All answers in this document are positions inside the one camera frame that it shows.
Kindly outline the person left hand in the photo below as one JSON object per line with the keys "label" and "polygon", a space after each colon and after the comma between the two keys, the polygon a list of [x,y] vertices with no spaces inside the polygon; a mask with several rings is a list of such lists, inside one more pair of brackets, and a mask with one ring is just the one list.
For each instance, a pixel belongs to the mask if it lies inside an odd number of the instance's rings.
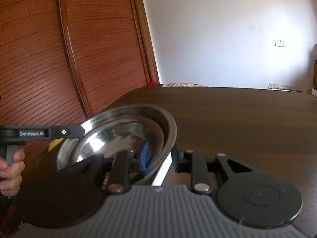
{"label": "person left hand", "polygon": [[25,168],[25,153],[21,147],[13,154],[12,165],[8,165],[6,160],[1,158],[1,178],[4,178],[0,183],[1,193],[4,196],[15,196],[19,190],[22,182],[21,173]]}

